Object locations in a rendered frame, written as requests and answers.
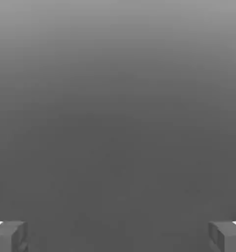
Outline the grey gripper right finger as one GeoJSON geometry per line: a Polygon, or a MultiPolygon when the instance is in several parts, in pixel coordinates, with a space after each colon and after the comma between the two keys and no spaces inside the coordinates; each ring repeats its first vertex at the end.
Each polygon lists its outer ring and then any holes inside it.
{"type": "Polygon", "coordinates": [[[212,252],[236,252],[236,221],[210,221],[208,236],[212,252]]]}

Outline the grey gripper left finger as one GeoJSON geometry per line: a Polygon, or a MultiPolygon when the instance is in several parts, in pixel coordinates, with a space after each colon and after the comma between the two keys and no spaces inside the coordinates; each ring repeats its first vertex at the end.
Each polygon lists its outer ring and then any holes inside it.
{"type": "Polygon", "coordinates": [[[29,252],[27,222],[0,220],[0,252],[29,252]]]}

